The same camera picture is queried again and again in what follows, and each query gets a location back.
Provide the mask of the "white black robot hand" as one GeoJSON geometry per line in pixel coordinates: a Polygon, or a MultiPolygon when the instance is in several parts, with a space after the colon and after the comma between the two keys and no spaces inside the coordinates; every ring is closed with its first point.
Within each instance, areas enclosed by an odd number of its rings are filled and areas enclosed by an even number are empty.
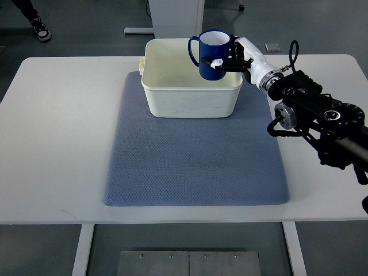
{"type": "Polygon", "coordinates": [[[228,58],[202,57],[201,61],[217,71],[244,74],[248,83],[265,94],[274,82],[283,78],[281,70],[269,64],[265,55],[245,37],[231,35],[228,58]]]}

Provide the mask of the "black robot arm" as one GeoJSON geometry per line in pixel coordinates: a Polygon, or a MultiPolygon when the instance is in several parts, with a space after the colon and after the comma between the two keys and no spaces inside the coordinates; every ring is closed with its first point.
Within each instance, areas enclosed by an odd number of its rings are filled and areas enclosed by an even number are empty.
{"type": "Polygon", "coordinates": [[[302,137],[316,151],[322,165],[341,170],[352,165],[357,181],[367,184],[367,127],[364,111],[323,92],[320,84],[295,69],[299,44],[292,41],[292,73],[267,84],[267,95],[279,103],[267,131],[273,137],[302,137]]]}

